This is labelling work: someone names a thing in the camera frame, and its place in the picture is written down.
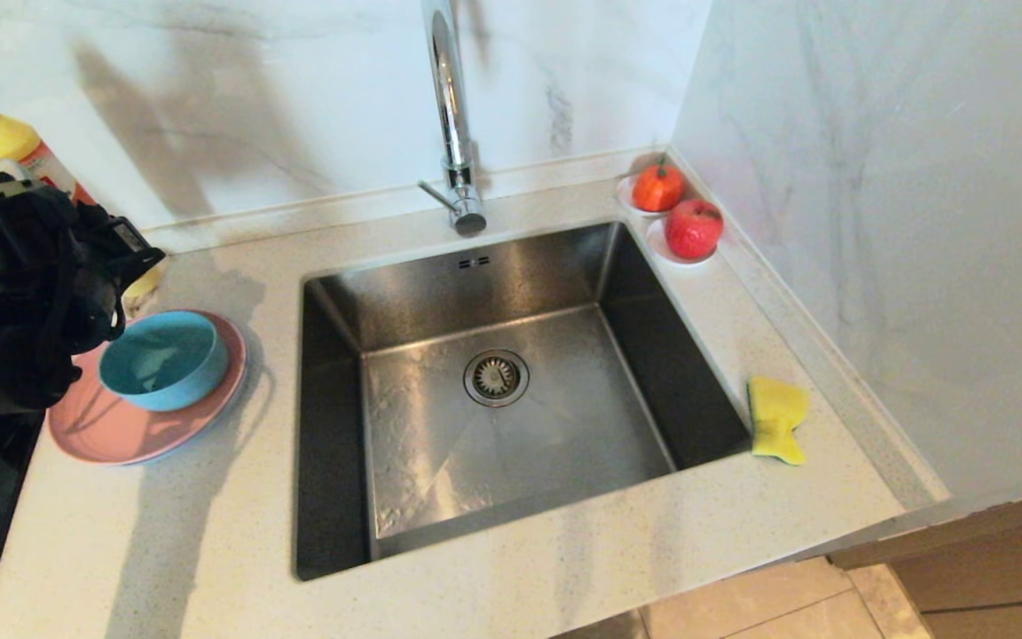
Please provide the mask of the stainless steel sink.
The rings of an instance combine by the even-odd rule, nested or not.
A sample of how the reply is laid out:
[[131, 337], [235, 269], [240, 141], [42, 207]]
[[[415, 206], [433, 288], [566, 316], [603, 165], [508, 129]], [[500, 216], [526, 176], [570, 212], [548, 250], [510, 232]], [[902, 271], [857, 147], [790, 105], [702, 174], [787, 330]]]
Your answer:
[[[477, 353], [531, 371], [471, 400]], [[301, 287], [295, 575], [372, 561], [745, 452], [749, 426], [636, 235], [576, 227]]]

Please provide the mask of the yellow green sponge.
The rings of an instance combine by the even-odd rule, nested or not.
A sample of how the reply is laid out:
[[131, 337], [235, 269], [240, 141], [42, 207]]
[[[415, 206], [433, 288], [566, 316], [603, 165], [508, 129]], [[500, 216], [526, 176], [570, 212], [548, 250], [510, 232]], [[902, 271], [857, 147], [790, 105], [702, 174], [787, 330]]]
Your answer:
[[786, 462], [806, 464], [806, 453], [795, 431], [810, 412], [810, 393], [794, 384], [752, 376], [747, 383], [751, 412], [751, 454]]

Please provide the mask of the blue bowl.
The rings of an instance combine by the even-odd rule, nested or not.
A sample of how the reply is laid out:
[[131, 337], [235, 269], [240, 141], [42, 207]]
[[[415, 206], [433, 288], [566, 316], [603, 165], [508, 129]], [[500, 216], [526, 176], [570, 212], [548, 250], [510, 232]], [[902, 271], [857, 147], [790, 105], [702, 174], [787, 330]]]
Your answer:
[[173, 311], [131, 324], [98, 364], [105, 387], [150, 412], [199, 403], [215, 391], [230, 363], [227, 345], [210, 317]]

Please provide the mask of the grey plate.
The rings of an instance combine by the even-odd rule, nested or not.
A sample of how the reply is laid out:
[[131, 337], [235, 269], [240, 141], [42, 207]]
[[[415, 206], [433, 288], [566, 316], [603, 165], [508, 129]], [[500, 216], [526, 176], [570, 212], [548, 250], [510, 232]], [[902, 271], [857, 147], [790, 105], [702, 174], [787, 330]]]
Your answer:
[[145, 436], [137, 453], [124, 463], [126, 466], [161, 460], [168, 454], [178, 452], [188, 442], [214, 431], [216, 426], [225, 425], [232, 410], [242, 401], [250, 374], [256, 372], [253, 349], [239, 325], [214, 312], [195, 309], [191, 312], [210, 320], [220, 343], [227, 350], [228, 361], [223, 379], [210, 395], [194, 404], [169, 412], [145, 412], [139, 417], [145, 426]]

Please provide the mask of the pink plate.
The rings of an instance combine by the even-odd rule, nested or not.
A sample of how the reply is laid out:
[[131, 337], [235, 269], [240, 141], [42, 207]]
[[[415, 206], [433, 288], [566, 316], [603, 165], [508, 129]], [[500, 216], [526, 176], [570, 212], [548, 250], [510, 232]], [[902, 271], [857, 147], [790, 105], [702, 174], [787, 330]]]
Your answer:
[[202, 315], [215, 324], [228, 352], [224, 377], [207, 397], [170, 412], [151, 412], [131, 404], [102, 383], [100, 363], [106, 346], [101, 345], [75, 360], [83, 369], [82, 379], [59, 403], [46, 409], [45, 429], [54, 445], [74, 460], [93, 465], [137, 465], [171, 454], [226, 422], [242, 395], [250, 347], [227, 317], [213, 312]]

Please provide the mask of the chrome faucet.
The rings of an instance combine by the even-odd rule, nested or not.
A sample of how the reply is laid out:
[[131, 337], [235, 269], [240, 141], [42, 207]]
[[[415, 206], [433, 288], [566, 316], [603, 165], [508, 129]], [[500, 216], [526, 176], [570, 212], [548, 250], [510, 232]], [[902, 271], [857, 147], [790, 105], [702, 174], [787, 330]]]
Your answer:
[[445, 190], [426, 182], [418, 187], [449, 210], [450, 226], [459, 236], [486, 229], [482, 195], [474, 178], [476, 146], [467, 117], [465, 76], [460, 60], [457, 22], [451, 0], [421, 0], [422, 24], [444, 142], [442, 171]]

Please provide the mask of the metal drain strainer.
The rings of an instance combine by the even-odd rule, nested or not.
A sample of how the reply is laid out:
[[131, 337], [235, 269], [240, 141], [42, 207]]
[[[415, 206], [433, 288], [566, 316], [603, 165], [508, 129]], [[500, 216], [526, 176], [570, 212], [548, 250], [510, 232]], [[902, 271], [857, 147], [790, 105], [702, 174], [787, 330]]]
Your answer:
[[463, 372], [465, 392], [479, 405], [498, 408], [514, 404], [529, 387], [531, 371], [513, 351], [482, 351]]

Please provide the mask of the small white dish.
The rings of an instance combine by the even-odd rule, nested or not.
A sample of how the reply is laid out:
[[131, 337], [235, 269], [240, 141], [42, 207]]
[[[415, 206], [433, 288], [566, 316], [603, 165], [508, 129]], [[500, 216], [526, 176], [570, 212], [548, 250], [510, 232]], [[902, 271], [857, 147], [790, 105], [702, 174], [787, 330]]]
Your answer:
[[673, 202], [671, 202], [669, 208], [661, 211], [647, 211], [645, 209], [641, 209], [640, 207], [635, 206], [635, 201], [633, 201], [633, 190], [635, 190], [638, 179], [640, 179], [640, 175], [638, 174], [621, 178], [620, 181], [617, 182], [616, 189], [614, 189], [614, 195], [616, 195], [617, 202], [624, 207], [629, 213], [645, 218], [660, 217], [668, 215], [673, 206], [678, 206], [679, 202], [685, 199], [685, 195], [682, 194], [681, 197], [678, 197], [673, 200]]
[[699, 257], [699, 258], [682, 258], [670, 252], [668, 246], [668, 241], [665, 238], [665, 222], [663, 218], [656, 219], [649, 224], [648, 230], [645, 231], [644, 239], [648, 243], [649, 250], [653, 252], [662, 263], [668, 264], [671, 267], [678, 268], [678, 270], [693, 270], [714, 258], [717, 255], [717, 249], [709, 252], [709, 254]]

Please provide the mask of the orange toy pumpkin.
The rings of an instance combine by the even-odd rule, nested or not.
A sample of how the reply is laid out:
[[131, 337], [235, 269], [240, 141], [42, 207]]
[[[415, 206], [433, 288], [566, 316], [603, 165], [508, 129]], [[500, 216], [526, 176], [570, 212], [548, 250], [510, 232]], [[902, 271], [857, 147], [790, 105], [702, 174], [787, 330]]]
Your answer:
[[666, 213], [678, 206], [686, 191], [686, 181], [680, 170], [662, 156], [638, 174], [630, 191], [633, 206], [645, 213]]

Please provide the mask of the red toy apple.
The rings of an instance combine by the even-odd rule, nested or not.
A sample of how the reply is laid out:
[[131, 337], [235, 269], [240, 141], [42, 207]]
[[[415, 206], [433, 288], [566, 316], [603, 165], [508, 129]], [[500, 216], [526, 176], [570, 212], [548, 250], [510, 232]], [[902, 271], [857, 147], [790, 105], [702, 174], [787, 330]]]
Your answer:
[[666, 246], [682, 260], [704, 260], [717, 250], [725, 230], [721, 209], [705, 199], [682, 200], [664, 220]]

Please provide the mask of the wooden cabinet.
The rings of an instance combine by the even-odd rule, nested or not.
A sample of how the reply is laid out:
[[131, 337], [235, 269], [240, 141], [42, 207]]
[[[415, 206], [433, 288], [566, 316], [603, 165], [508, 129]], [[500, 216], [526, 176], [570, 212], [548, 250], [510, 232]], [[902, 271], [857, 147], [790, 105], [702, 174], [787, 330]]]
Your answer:
[[887, 567], [934, 639], [1022, 639], [1022, 499], [835, 551], [829, 561]]

